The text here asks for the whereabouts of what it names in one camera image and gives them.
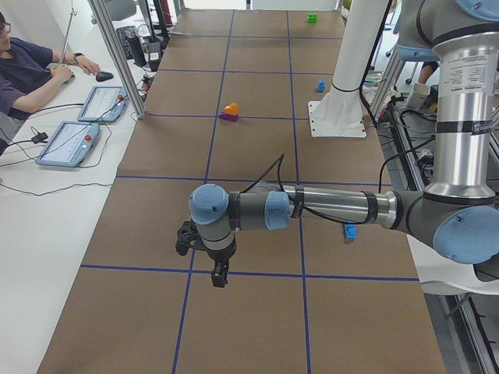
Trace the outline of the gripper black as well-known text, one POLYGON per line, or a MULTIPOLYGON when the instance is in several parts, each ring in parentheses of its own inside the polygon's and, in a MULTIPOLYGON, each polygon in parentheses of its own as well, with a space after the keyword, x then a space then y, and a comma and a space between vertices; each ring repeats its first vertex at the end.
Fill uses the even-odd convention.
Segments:
POLYGON ((225 286, 228 283, 227 277, 228 277, 228 265, 230 259, 233 257, 235 254, 235 251, 237 249, 237 244, 236 243, 231 243, 227 247, 219 250, 213 250, 213 249, 208 249, 207 254, 208 256, 214 261, 216 264, 214 266, 214 269, 211 272, 211 280, 212 284, 216 288, 221 287, 221 281, 222 285, 225 286))

